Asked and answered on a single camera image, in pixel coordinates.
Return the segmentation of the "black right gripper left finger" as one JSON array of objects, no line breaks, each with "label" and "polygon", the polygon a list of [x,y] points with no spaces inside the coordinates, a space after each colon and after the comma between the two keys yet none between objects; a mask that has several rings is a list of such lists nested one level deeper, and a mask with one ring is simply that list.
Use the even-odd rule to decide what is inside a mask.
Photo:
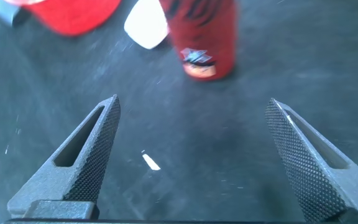
[{"label": "black right gripper left finger", "polygon": [[97,202],[120,116],[117,95],[98,103],[8,201],[11,216],[37,200]]}]

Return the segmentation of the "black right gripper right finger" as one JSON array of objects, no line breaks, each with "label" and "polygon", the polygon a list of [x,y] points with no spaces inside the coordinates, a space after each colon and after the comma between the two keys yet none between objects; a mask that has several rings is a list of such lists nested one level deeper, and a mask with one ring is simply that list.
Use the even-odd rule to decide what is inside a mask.
[{"label": "black right gripper right finger", "polygon": [[305,220],[358,223],[358,165],[274,98],[265,119]]}]

